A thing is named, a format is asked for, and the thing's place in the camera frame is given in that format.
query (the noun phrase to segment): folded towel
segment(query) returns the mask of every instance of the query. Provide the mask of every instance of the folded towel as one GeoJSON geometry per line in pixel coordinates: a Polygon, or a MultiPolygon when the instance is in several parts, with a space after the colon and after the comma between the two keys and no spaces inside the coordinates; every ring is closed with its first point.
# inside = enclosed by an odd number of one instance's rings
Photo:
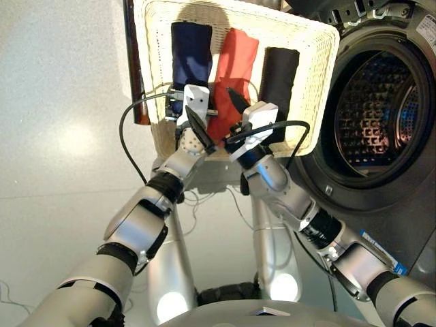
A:
{"type": "Polygon", "coordinates": [[[231,126],[242,119],[226,91],[231,87],[249,101],[248,84],[259,41],[238,29],[230,29],[225,37],[218,60],[217,75],[213,91],[213,102],[218,116],[208,124],[208,134],[219,141],[229,134],[231,126]]]}

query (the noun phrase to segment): wire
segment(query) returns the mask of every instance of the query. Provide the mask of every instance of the wire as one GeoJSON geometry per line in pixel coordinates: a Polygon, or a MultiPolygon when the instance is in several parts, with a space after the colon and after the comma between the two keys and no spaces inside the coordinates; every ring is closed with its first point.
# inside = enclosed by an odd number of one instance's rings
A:
{"type": "Polygon", "coordinates": [[[124,310],[125,315],[127,315],[127,313],[134,308],[134,302],[131,298],[127,299],[127,303],[130,303],[130,307],[129,308],[126,307],[126,309],[124,310]]]}
{"type": "Polygon", "coordinates": [[[305,247],[305,245],[302,243],[300,237],[298,237],[297,232],[294,231],[294,235],[298,241],[298,243],[300,244],[300,246],[302,247],[303,250],[305,250],[306,254],[313,260],[313,262],[315,262],[315,264],[318,266],[319,269],[321,269],[323,272],[325,272],[327,275],[331,276],[331,272],[328,271],[327,269],[325,269],[319,262],[318,260],[315,259],[315,257],[312,255],[312,253],[309,252],[309,250],[305,247]]]}
{"type": "Polygon", "coordinates": [[[322,270],[323,273],[327,274],[327,278],[328,278],[328,284],[330,285],[330,292],[332,294],[332,301],[333,301],[333,311],[337,312],[338,311],[338,302],[337,302],[337,297],[336,297],[336,290],[334,288],[334,283],[333,283],[333,275],[330,271],[328,271],[327,269],[325,269],[319,262],[318,260],[315,259],[315,257],[312,255],[312,253],[309,252],[309,250],[305,247],[305,245],[302,243],[300,237],[298,237],[298,234],[294,231],[294,235],[298,241],[298,244],[300,244],[300,246],[302,247],[302,249],[306,252],[306,254],[313,260],[313,262],[315,262],[315,264],[318,266],[319,269],[322,270]]]}
{"type": "Polygon", "coordinates": [[[269,131],[270,129],[280,129],[280,128],[285,128],[285,127],[289,127],[289,126],[305,127],[306,131],[305,131],[305,134],[303,134],[303,135],[305,135],[305,137],[309,133],[309,130],[311,128],[310,125],[305,121],[277,121],[276,123],[273,123],[273,124],[261,126],[259,128],[252,129],[251,131],[243,131],[242,133],[236,134],[234,136],[230,136],[226,140],[226,142],[228,144],[233,144],[233,143],[239,142],[241,140],[244,140],[245,138],[248,138],[249,136],[261,133],[263,131],[269,131]]]}
{"type": "Polygon", "coordinates": [[[338,312],[338,301],[336,299],[336,290],[334,288],[333,277],[328,275],[327,278],[328,278],[328,283],[330,284],[330,291],[332,292],[333,311],[338,312]]]}
{"type": "Polygon", "coordinates": [[[18,302],[15,302],[15,301],[11,300],[9,285],[5,281],[2,281],[2,280],[0,280],[0,283],[4,284],[6,286],[6,298],[7,298],[7,301],[4,301],[1,298],[1,285],[0,285],[0,303],[4,303],[5,305],[16,305],[18,307],[21,307],[21,308],[23,308],[27,312],[27,315],[30,315],[29,308],[32,309],[33,307],[31,305],[24,305],[22,303],[18,303],[18,302]]]}
{"type": "Polygon", "coordinates": [[[227,190],[230,192],[230,194],[232,194],[232,197],[233,197],[233,200],[234,200],[234,204],[235,204],[235,206],[236,206],[236,209],[238,209],[239,215],[240,215],[240,217],[243,219],[245,225],[247,225],[247,226],[250,228],[250,230],[253,230],[253,227],[251,227],[251,225],[249,224],[249,222],[245,219],[243,213],[240,211],[240,209],[239,209],[239,205],[238,205],[238,201],[236,200],[236,196],[234,195],[233,191],[232,191],[231,189],[229,189],[228,187],[226,187],[225,189],[227,189],[227,190]]]}
{"type": "Polygon", "coordinates": [[[121,115],[120,118],[120,124],[119,124],[119,135],[120,135],[120,142],[121,142],[121,146],[123,147],[123,150],[125,152],[125,155],[127,156],[127,158],[130,160],[130,163],[132,164],[132,166],[135,168],[136,172],[138,173],[139,177],[142,179],[142,182],[144,182],[144,184],[147,184],[147,180],[144,177],[144,174],[141,172],[141,169],[139,169],[138,165],[136,164],[135,160],[132,158],[132,156],[130,155],[129,149],[127,148],[127,146],[125,145],[125,141],[124,141],[124,131],[123,131],[123,127],[124,127],[124,120],[125,117],[127,116],[127,114],[130,112],[130,110],[132,110],[133,108],[135,108],[138,104],[141,104],[142,102],[146,102],[148,100],[152,100],[155,99],[157,97],[163,97],[166,96],[168,93],[160,93],[160,94],[155,94],[155,95],[151,95],[149,97],[145,97],[143,99],[139,99],[138,101],[135,101],[134,103],[132,103],[130,106],[128,106],[123,114],[121,115]]]}
{"type": "Polygon", "coordinates": [[[303,123],[305,124],[303,127],[306,127],[306,129],[305,129],[305,132],[301,135],[301,139],[298,141],[297,145],[295,146],[294,151],[292,151],[292,154],[286,163],[286,170],[288,170],[288,171],[289,171],[289,167],[291,166],[292,160],[294,160],[294,157],[297,154],[297,151],[299,150],[301,144],[305,141],[307,134],[309,134],[309,131],[311,130],[311,127],[308,123],[306,123],[305,121],[303,121],[303,123]]]}
{"type": "Polygon", "coordinates": [[[210,200],[211,198],[213,198],[216,195],[216,193],[210,193],[207,196],[204,196],[203,198],[199,199],[198,195],[194,191],[189,190],[188,192],[192,193],[192,195],[196,198],[195,200],[191,200],[191,201],[195,201],[196,203],[195,204],[185,203],[187,206],[192,207],[193,226],[191,227],[191,229],[188,232],[184,233],[183,236],[188,236],[189,234],[191,234],[195,230],[195,228],[197,226],[197,221],[198,221],[197,211],[198,211],[200,205],[205,203],[206,201],[210,200]]]}
{"type": "Polygon", "coordinates": [[[144,271],[145,267],[147,267],[147,264],[148,264],[148,262],[146,262],[145,264],[143,264],[142,267],[139,268],[139,270],[137,270],[137,271],[134,273],[134,277],[136,277],[136,276],[138,276],[140,273],[142,273],[142,271],[144,271]]]}

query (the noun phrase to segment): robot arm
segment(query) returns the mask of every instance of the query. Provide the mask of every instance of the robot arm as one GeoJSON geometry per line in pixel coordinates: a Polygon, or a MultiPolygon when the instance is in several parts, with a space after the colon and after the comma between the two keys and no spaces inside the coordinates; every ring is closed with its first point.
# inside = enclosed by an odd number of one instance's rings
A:
{"type": "MultiPolygon", "coordinates": [[[[196,98],[189,87],[185,93],[196,98]]],[[[208,98],[208,91],[200,93],[208,98]]],[[[190,105],[197,111],[195,103],[190,105]]],[[[205,120],[206,112],[197,112],[205,120]]],[[[78,265],[22,327],[123,326],[135,269],[155,256],[168,233],[165,218],[207,156],[187,118],[180,134],[178,150],[109,223],[97,254],[78,265]]]]}
{"type": "MultiPolygon", "coordinates": [[[[259,106],[245,110],[253,114],[259,106]]],[[[234,129],[227,140],[244,127],[243,119],[242,125],[234,129]]],[[[260,145],[266,137],[268,135],[258,136],[255,140],[248,137],[225,146],[230,158],[242,166],[242,180],[246,180],[249,193],[264,201],[291,229],[306,236],[354,298],[372,300],[387,327],[436,326],[435,292],[409,277],[394,274],[392,262],[384,253],[320,208],[260,145]]]]}

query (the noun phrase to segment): wicker basket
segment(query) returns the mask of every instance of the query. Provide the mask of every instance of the wicker basket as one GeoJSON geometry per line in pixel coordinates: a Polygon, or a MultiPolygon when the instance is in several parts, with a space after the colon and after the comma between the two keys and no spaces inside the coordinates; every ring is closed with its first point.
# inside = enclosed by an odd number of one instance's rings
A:
{"type": "MultiPolygon", "coordinates": [[[[172,82],[171,24],[189,21],[213,28],[211,52],[215,79],[219,52],[231,27],[243,30],[259,40],[253,64],[249,92],[258,99],[265,49],[280,47],[300,52],[288,120],[306,121],[311,131],[298,155],[310,153],[316,145],[326,104],[339,34],[334,27],[293,16],[266,7],[233,0],[136,0],[136,28],[144,88],[147,95],[165,92],[172,82]]],[[[151,129],[160,157],[174,152],[174,123],[165,121],[165,99],[149,102],[151,129]]],[[[289,156],[303,132],[301,127],[287,128],[285,141],[270,145],[278,157],[289,156]]],[[[217,151],[211,159],[227,158],[217,151]]]]}

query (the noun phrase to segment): black wheel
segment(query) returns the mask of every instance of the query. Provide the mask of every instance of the black wheel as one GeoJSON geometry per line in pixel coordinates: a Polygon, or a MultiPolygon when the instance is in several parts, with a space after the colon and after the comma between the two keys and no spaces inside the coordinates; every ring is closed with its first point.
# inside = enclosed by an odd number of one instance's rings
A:
{"type": "Polygon", "coordinates": [[[199,306],[220,301],[260,298],[259,285],[250,282],[209,288],[197,296],[199,306]]]}

